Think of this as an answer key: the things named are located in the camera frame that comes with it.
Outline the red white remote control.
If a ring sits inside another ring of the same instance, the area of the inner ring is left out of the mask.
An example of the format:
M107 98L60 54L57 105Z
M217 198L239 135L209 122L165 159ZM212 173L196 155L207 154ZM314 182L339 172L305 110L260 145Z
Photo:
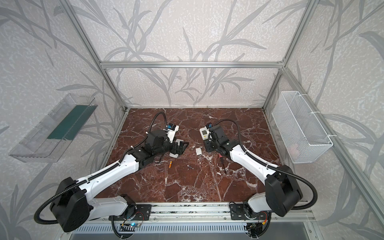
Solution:
M178 158L179 156L180 156L180 152L179 151L171 151L170 153L169 153L169 156L171 157L171 158Z

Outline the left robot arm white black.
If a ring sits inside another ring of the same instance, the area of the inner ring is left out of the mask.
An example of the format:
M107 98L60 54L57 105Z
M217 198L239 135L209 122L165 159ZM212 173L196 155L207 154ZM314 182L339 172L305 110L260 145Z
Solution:
M36 210L34 221L40 225L59 224L68 233L87 221L127 212L135 206L127 195L99 200L96 196L120 179L153 163L159 156L166 153L173 158L181 156L189 143L175 139L175 134L174 130L149 132L142 143L130 147L120 160L77 180L64 179L55 195Z

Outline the white remote control yellow buttons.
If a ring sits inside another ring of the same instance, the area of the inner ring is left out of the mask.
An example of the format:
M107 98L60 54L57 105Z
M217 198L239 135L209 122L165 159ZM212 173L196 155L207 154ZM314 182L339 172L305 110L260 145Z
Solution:
M203 141L209 139L209 130L208 130L208 128L206 126L201 128L199 131L200 131L200 134L201 134L201 137L202 137Z

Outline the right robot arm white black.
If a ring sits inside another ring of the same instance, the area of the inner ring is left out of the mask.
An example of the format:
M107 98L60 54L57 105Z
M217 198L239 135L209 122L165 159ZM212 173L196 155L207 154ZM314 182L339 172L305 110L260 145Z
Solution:
M275 213L284 217L291 210L305 210L312 207L318 200L318 192L314 185L293 173L287 165L278 166L267 162L248 150L241 141L231 140L219 125L208 125L200 129L207 152L218 154L241 165L255 175L265 186L265 191L255 194L243 203L245 218L256 219L259 213ZM312 191L312 199L301 206L303 193L298 184L302 182Z

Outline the pink handled screwdriver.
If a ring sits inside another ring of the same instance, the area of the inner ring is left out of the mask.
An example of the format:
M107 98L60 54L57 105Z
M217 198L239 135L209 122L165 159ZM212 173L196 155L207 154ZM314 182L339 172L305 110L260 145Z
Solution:
M225 166L225 163L224 163L224 157L222 155L219 155L219 158L220 158L220 161L221 161L221 164L222 164L222 167L223 167L223 171L224 171L225 174L227 174L226 166Z

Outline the white battery cover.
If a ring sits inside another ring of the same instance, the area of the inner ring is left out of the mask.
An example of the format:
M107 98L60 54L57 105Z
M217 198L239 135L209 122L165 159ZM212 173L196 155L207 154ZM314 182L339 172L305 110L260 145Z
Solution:
M196 148L196 155L197 156L202 155L202 149L201 148Z

